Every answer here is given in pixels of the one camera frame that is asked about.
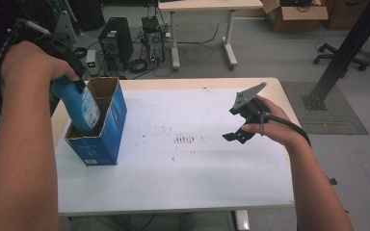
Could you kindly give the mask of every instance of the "bottle label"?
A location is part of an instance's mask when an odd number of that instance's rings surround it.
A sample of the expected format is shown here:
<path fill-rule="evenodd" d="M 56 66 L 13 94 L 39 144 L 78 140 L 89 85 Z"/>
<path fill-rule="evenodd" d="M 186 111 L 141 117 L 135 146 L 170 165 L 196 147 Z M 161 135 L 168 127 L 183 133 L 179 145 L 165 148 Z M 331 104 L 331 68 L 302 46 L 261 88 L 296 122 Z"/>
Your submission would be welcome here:
<path fill-rule="evenodd" d="M 83 115 L 91 128 L 95 126 L 100 117 L 100 110 L 88 88 L 83 90 Z"/>

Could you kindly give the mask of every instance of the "blue cardboard box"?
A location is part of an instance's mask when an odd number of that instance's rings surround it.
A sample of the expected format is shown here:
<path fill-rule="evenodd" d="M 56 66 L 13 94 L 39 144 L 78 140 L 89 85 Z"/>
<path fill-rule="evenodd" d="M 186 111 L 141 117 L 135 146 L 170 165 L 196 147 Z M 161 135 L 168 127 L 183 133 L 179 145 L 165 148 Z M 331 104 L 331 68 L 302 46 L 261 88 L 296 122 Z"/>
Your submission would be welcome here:
<path fill-rule="evenodd" d="M 118 78 L 92 78 L 87 84 L 100 109 L 100 120 L 91 132 L 80 132 L 71 123 L 66 142 L 87 166 L 116 165 L 127 107 Z"/>

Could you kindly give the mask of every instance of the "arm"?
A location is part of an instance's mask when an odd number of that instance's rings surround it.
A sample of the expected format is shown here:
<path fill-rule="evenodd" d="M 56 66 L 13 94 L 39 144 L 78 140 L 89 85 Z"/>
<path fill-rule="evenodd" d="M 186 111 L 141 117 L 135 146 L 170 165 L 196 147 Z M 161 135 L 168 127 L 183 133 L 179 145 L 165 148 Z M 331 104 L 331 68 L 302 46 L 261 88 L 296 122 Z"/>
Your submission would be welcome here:
<path fill-rule="evenodd" d="M 256 97 L 269 107 L 272 115 L 288 119 L 282 108 L 266 98 Z M 242 129 L 253 133 L 260 131 L 258 124 L 246 124 Z M 354 230 L 306 140 L 289 127 L 274 121 L 264 124 L 264 134 L 284 145 L 289 154 L 300 230 Z"/>
<path fill-rule="evenodd" d="M 57 230 L 58 199 L 49 110 L 50 81 L 76 80 L 67 62 L 30 42 L 11 47 L 2 65 L 0 230 Z"/>

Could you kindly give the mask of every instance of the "forearm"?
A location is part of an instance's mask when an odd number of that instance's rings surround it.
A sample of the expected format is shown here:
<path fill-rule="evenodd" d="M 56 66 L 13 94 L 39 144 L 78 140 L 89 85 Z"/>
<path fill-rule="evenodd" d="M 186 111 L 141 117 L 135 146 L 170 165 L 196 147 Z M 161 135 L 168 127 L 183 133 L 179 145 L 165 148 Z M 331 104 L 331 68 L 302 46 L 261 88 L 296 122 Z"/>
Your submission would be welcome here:
<path fill-rule="evenodd" d="M 346 211 L 304 139 L 286 145 L 300 230 L 353 230 Z"/>
<path fill-rule="evenodd" d="M 17 77 L 6 85 L 0 121 L 0 220 L 31 227 L 35 221 L 40 228 L 56 229 L 57 177 L 48 78 Z M 16 224 L 7 225 L 27 230 Z"/>

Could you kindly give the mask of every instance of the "white desk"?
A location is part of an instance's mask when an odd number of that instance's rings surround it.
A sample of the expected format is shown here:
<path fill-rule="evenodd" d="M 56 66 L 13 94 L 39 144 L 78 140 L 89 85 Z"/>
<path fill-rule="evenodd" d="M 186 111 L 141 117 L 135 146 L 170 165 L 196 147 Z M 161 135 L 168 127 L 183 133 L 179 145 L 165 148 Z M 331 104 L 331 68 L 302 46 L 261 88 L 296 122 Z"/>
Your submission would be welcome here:
<path fill-rule="evenodd" d="M 236 91 L 260 92 L 297 122 L 277 79 L 126 80 L 127 119 L 119 164 L 86 167 L 62 138 L 67 115 L 52 116 L 64 216 L 241 210 L 293 206 L 284 149 L 265 137 L 241 144 L 222 134 L 243 123 L 228 110 Z"/>
<path fill-rule="evenodd" d="M 206 11 L 229 11 L 227 18 L 227 31 L 224 38 L 224 46 L 226 54 L 229 58 L 230 68 L 237 65 L 236 57 L 230 45 L 230 38 L 233 28 L 233 18 L 235 11 L 239 9 L 257 9 L 263 5 L 260 0 L 182 0 L 174 2 L 159 3 L 159 9 L 162 12 L 171 13 L 171 30 L 172 30 L 172 67 L 175 70 L 180 68 L 177 37 L 175 32 L 175 12 L 193 12 L 206 13 Z M 209 19 L 209 14 L 206 15 L 203 21 Z"/>

